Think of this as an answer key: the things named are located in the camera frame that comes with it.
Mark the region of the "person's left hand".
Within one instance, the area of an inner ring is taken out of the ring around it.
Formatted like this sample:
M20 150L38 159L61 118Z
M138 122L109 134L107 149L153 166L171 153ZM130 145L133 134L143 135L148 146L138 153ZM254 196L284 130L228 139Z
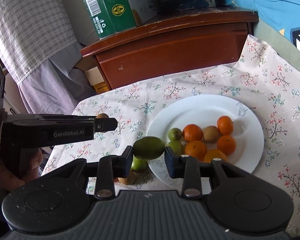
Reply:
M19 179L11 173L0 161L0 188L13 191L26 183L39 177L39 165L43 162L43 154L40 149L31 156L27 165L27 172L23 178Z

